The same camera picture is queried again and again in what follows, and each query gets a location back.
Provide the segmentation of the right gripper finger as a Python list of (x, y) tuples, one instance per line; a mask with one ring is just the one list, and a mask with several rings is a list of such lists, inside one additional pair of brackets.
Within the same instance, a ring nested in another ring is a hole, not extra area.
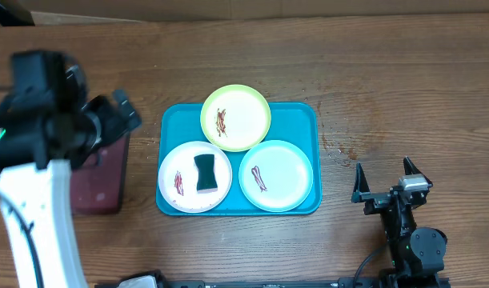
[(369, 193), (370, 193), (370, 188), (368, 186), (367, 179), (364, 174), (362, 165), (360, 162), (357, 162), (353, 195), (365, 195)]
[(408, 156), (403, 159), (403, 168), (405, 175), (422, 174)]

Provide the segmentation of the white plate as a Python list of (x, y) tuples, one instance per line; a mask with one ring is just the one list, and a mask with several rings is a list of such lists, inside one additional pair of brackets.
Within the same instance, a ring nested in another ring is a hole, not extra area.
[[(194, 157), (200, 154), (214, 155), (216, 190), (196, 189), (198, 170)], [(222, 150), (209, 142), (186, 142), (170, 151), (159, 166), (157, 205), (169, 215), (202, 214), (223, 202), (232, 180), (232, 166)]]

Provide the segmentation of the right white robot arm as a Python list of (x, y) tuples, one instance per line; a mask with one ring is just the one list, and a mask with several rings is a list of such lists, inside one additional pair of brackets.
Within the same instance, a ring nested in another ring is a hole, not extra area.
[[(372, 252), (356, 270), (353, 287), (449, 287), (450, 280), (441, 278), (447, 236), (441, 230), (417, 227), (413, 210), (427, 203), (433, 187), (408, 158), (403, 159), (404, 175), (397, 185), (387, 192), (371, 193), (362, 166), (356, 165), (356, 175), (351, 201), (364, 204), (365, 215), (378, 214), (381, 218), (387, 243)], [(389, 250), (393, 267), (381, 270), (377, 278), (360, 276), (365, 265), (384, 250)]]

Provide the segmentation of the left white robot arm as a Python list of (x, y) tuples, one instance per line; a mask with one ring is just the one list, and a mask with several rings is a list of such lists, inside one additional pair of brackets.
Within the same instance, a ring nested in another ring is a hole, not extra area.
[(87, 102), (49, 91), (0, 104), (0, 211), (21, 287), (85, 287), (70, 207), (73, 170), (142, 123), (123, 90)]

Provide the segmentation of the dark green sponge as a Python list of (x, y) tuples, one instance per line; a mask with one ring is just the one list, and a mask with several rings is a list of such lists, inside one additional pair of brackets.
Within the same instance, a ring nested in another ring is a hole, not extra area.
[(197, 155), (194, 157), (194, 164), (198, 170), (197, 191), (216, 190), (218, 184), (214, 173), (214, 155)]

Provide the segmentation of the yellow-green plate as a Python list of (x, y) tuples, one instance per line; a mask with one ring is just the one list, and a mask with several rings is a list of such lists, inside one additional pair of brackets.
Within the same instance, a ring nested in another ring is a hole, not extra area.
[(231, 84), (212, 92), (202, 104), (202, 132), (221, 150), (241, 152), (259, 144), (271, 126), (271, 108), (256, 89)]

